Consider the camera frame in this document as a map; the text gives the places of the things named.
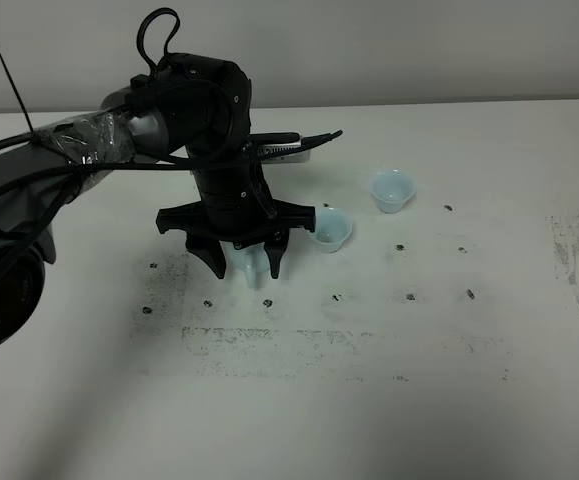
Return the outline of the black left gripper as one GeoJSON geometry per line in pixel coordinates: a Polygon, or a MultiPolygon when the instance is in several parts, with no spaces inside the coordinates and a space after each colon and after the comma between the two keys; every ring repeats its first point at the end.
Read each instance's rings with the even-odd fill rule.
{"type": "Polygon", "coordinates": [[[249,246],[266,240],[263,249],[270,275],[278,279],[289,230],[314,231],[315,208],[275,199],[258,164],[196,170],[192,175],[199,200],[160,210],[156,217],[158,230],[185,232],[187,251],[202,260],[218,279],[226,273],[221,242],[249,246]]]}

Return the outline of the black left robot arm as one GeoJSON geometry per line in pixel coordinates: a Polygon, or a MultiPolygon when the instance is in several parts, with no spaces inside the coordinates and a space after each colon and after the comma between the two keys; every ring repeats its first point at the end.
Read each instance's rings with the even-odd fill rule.
{"type": "Polygon", "coordinates": [[[115,170],[191,172],[199,200],[159,211],[159,231],[185,232],[187,249],[218,277],[224,243],[261,245],[278,272],[290,231],[313,230],[315,210],[275,199],[262,166],[328,136],[252,133],[251,94],[231,61],[165,53],[98,111],[0,140],[0,344],[39,303],[58,211],[115,170]]]}

